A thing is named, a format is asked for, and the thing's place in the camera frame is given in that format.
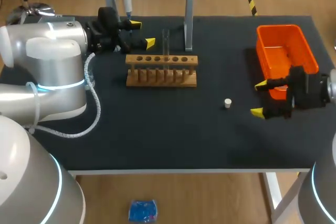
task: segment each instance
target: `cable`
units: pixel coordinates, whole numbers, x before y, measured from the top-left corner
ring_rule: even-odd
[[[49,129],[49,128],[44,127],[44,126],[39,126],[39,125],[35,126],[35,129],[40,130],[40,131],[45,131],[45,132],[48,132],[50,134],[65,137],[65,138],[77,138],[77,137],[81,137],[81,136],[84,136],[84,135],[88,134],[90,131],[92,131],[96,127],[96,125],[98,124],[99,119],[100,119],[101,107],[100,107],[99,98],[97,96],[97,93],[95,92],[95,89],[92,86],[92,83],[91,83],[90,77],[89,77],[89,72],[88,72],[89,63],[93,59],[93,57],[95,57],[95,53],[90,54],[89,57],[86,59],[85,64],[84,64],[84,78],[85,78],[87,84],[89,85],[90,91],[93,95],[94,101],[96,102],[96,106],[97,106],[97,115],[96,115],[96,118],[95,118],[94,122],[91,124],[91,126],[88,127],[85,131],[83,131],[81,133],[77,133],[77,134],[62,133],[62,132],[59,132],[59,131]],[[30,127],[31,127],[31,125],[23,125],[23,128],[30,128]]]

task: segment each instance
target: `blue object on floor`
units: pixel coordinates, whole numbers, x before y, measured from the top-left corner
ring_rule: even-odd
[[[128,220],[132,222],[154,222],[158,216],[155,200],[132,201]]]

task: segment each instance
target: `wooden test tube rack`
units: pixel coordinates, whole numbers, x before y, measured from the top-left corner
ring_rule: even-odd
[[[196,87],[197,56],[126,55],[131,66],[127,86],[135,87]]]

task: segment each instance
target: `wooden peg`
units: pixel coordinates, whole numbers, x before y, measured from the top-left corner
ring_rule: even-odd
[[[160,75],[159,69],[156,68],[156,69],[155,69],[155,82],[157,82],[157,80],[158,80],[158,78],[159,78],[159,75]]]
[[[182,82],[184,82],[184,79],[185,79],[185,68],[182,69]]]
[[[164,69],[164,70],[163,70],[163,80],[164,80],[164,82],[167,81],[167,75],[168,75],[168,70],[167,70],[167,69]]]
[[[194,66],[190,66],[189,68],[189,75],[191,76],[194,72]]]
[[[149,81],[149,75],[150,75],[150,70],[149,68],[146,68],[146,76],[147,76],[147,82]]]
[[[131,74],[132,74],[132,76],[134,76],[134,69],[135,69],[134,64],[132,64],[131,65]]]
[[[141,69],[138,68],[138,82],[141,82]]]
[[[173,69],[173,82],[176,82],[176,68]]]

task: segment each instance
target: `white robotic arm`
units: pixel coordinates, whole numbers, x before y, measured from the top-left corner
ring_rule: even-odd
[[[0,116],[0,223],[83,224],[84,194],[27,131]]]
[[[99,121],[100,103],[87,71],[83,70],[81,55],[86,51],[86,33],[78,22],[1,27],[0,55],[5,65],[27,69],[37,85],[0,84],[0,114],[21,125],[62,137],[79,137],[90,132]],[[93,57],[94,54],[88,57],[86,70]],[[80,115],[86,109],[85,80],[97,104],[97,116],[91,127],[79,134],[64,134],[36,126],[39,121]]]

